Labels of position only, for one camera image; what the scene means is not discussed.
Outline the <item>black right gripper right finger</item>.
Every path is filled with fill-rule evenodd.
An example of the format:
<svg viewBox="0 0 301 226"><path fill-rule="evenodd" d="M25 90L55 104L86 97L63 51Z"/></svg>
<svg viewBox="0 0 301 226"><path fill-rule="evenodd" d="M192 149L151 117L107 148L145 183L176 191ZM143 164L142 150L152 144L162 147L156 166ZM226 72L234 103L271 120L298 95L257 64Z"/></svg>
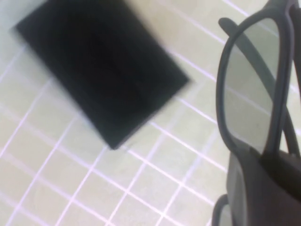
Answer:
<svg viewBox="0 0 301 226"><path fill-rule="evenodd" d="M261 165L267 172L268 188L260 216L261 226L299 226L301 224L301 160L278 152L264 154Z"/></svg>

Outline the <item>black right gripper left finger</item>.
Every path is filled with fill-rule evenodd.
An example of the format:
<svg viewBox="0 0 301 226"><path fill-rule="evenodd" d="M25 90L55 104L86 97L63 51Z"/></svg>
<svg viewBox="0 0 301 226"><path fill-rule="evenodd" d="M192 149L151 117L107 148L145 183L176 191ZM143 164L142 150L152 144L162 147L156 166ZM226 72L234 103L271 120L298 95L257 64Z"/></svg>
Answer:
<svg viewBox="0 0 301 226"><path fill-rule="evenodd" d="M227 197L235 226L266 226L267 174L258 159L249 152L230 154Z"/></svg>

